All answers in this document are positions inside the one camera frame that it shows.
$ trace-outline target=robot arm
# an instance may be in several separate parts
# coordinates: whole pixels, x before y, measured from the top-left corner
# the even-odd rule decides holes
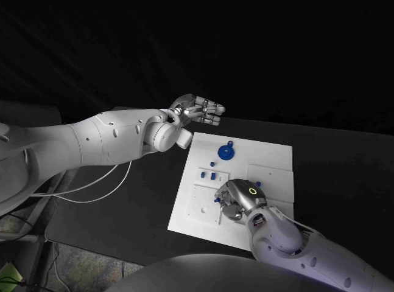
[[[394,282],[320,233],[301,231],[258,185],[230,180],[216,194],[222,212],[246,224],[256,259],[281,266],[344,291],[394,291]]]
[[[109,111],[54,127],[22,128],[0,123],[0,216],[28,199],[45,181],[86,165],[118,165],[177,143],[187,148],[191,119],[219,125],[226,108],[187,94],[171,109]]]

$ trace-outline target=black table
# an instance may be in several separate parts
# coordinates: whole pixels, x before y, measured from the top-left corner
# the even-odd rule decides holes
[[[347,247],[394,280],[394,137],[223,118],[188,130],[294,146],[295,219]],[[178,146],[132,163],[119,190],[89,204],[63,202],[47,238],[148,265],[190,253],[253,257],[250,252],[168,230],[188,151]],[[119,184],[120,165],[93,187],[70,195],[92,200]],[[83,167],[80,187],[112,167]]]

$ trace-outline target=black background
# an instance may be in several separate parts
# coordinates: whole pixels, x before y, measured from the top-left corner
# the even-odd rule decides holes
[[[394,135],[394,2],[0,2],[0,99],[66,123],[194,93],[226,116]]]

